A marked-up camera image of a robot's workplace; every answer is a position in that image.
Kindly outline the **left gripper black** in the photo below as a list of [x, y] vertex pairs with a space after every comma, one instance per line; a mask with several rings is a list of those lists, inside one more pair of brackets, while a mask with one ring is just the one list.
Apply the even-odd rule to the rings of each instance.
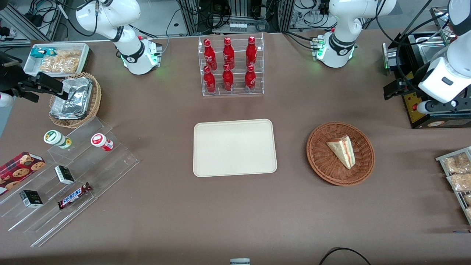
[[421, 90], [405, 78], [398, 78], [395, 82], [391, 82], [383, 87], [384, 100], [390, 100], [393, 97], [408, 95], [411, 93], [421, 93]]

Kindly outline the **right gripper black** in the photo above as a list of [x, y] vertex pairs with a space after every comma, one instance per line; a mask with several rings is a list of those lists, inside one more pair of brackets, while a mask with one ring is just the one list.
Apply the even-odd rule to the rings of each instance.
[[[14, 93], [17, 98], [27, 99], [38, 103], [39, 96], [33, 92], [37, 88], [32, 77], [26, 74], [22, 68], [22, 59], [0, 52], [0, 84], [1, 91]], [[63, 83], [45, 73], [37, 74], [37, 86], [39, 93], [47, 93], [67, 100], [69, 94], [64, 91]]]

